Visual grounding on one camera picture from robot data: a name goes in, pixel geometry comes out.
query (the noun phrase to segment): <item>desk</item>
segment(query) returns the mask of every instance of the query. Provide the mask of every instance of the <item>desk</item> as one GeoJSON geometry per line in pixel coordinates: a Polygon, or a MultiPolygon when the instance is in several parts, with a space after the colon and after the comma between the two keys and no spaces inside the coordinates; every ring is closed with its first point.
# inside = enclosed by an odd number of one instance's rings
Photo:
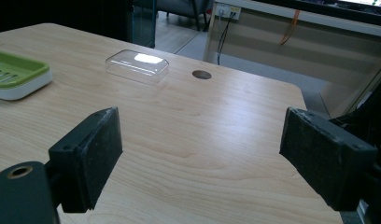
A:
{"type": "MultiPolygon", "coordinates": [[[[381,26],[251,0],[215,0],[241,7],[227,33],[222,54],[327,81],[320,95],[332,118],[353,111],[381,80],[381,26]]],[[[204,61],[215,63],[226,19],[211,18],[204,61]]]]}
{"type": "Polygon", "coordinates": [[[55,24],[0,33],[0,50],[53,72],[45,88],[0,100],[0,171],[47,162],[92,112],[119,108],[123,154],[95,210],[59,209],[62,223],[341,222],[278,154],[287,107],[305,108],[297,87],[55,24]],[[146,85],[106,73],[122,49],[166,59],[169,74],[146,85]]]}

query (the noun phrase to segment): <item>green soap dish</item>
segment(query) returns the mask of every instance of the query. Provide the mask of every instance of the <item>green soap dish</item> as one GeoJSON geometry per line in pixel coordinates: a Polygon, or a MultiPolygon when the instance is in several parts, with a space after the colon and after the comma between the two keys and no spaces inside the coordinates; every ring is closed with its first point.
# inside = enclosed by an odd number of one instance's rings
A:
{"type": "Polygon", "coordinates": [[[0,51],[0,99],[21,99],[51,80],[46,63],[0,51]]]}

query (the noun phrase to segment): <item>soap dish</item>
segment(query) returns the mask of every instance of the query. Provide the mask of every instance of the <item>soap dish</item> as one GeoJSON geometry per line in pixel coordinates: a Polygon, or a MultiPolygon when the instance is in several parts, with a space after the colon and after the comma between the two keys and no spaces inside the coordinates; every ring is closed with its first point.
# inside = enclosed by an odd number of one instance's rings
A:
{"type": "Polygon", "coordinates": [[[0,51],[0,99],[21,99],[51,80],[46,63],[0,51]]]}
{"type": "Polygon", "coordinates": [[[168,74],[168,62],[156,56],[125,49],[106,60],[106,71],[142,83],[156,84],[168,74]]]}

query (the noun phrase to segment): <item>power cord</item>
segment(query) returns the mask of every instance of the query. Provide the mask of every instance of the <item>power cord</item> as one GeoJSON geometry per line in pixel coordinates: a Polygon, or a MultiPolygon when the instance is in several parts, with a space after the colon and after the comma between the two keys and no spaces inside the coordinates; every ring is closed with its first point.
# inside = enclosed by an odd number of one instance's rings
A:
{"type": "Polygon", "coordinates": [[[222,35],[220,36],[220,40],[218,43],[218,57],[217,57],[217,63],[219,65],[219,58],[220,58],[220,53],[222,52],[223,44],[225,43],[226,39],[226,34],[228,34],[228,28],[229,28],[229,23],[231,23],[232,18],[236,15],[235,12],[231,12],[231,16],[228,19],[228,23],[226,24],[225,30],[223,30],[222,35]]]}

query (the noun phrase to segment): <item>chair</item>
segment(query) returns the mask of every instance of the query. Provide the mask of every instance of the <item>chair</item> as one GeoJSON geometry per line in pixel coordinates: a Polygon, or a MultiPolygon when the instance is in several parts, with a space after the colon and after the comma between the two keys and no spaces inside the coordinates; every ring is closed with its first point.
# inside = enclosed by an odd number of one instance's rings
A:
{"type": "Polygon", "coordinates": [[[157,11],[176,14],[178,16],[185,16],[196,19],[197,31],[200,31],[199,15],[203,14],[205,24],[207,18],[205,13],[212,7],[212,0],[157,0],[157,11]]]}

